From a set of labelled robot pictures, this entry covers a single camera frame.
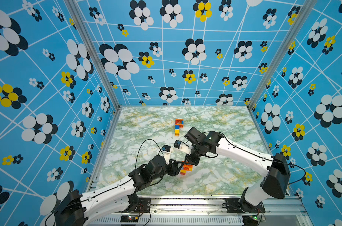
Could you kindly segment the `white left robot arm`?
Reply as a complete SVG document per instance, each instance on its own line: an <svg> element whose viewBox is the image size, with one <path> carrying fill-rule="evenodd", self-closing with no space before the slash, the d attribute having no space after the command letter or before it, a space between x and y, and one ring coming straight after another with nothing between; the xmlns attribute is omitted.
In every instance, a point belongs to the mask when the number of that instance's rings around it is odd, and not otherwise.
<svg viewBox="0 0 342 226"><path fill-rule="evenodd" d="M137 192L156 185L164 176L177 176L184 163L170 159L171 148L164 146L165 155L156 155L123 179L87 193L69 192L53 210L55 226L86 226L111 213L133 211L139 199Z"/></svg>

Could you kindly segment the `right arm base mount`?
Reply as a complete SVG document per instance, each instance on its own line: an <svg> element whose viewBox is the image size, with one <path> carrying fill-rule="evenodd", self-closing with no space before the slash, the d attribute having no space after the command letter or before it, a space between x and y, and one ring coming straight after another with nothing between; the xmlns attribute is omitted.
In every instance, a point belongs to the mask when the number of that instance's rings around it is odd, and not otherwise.
<svg viewBox="0 0 342 226"><path fill-rule="evenodd" d="M260 202L257 206L253 206L245 200L240 200L239 198L225 198L222 208L225 208L227 213L265 213L265 208L262 202Z"/></svg>

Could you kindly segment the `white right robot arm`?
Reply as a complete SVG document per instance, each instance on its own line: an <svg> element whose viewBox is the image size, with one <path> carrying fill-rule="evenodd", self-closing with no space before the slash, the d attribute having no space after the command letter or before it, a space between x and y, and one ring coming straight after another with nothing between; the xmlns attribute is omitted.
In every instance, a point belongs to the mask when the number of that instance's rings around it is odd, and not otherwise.
<svg viewBox="0 0 342 226"><path fill-rule="evenodd" d="M265 213L263 201L269 198L284 199L290 180L290 169L282 154L261 153L228 139L223 133L202 133L191 128L185 135L187 142L176 140L174 148L186 153L184 162L197 166L207 153L237 161L262 176L251 187L246 187L231 208L244 213Z"/></svg>

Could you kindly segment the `orange long lego plate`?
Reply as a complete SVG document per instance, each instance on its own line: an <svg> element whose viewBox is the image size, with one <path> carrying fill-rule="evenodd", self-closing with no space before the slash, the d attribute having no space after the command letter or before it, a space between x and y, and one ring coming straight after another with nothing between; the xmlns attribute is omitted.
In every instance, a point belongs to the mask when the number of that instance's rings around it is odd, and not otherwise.
<svg viewBox="0 0 342 226"><path fill-rule="evenodd" d="M188 163L184 163L184 165L183 165L183 170L184 171L192 171L192 169L193 169L193 165L191 165L191 164L188 164Z"/></svg>

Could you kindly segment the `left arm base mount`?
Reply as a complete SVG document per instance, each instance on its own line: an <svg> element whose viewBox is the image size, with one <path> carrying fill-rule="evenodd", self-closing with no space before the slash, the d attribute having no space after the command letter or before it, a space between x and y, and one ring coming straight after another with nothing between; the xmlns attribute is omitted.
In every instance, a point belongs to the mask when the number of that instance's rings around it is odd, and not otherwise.
<svg viewBox="0 0 342 226"><path fill-rule="evenodd" d="M137 212L137 213L149 213L150 206L151 206L151 198L138 198L135 197L128 197L129 206L123 211L124 213L128 212Z"/></svg>

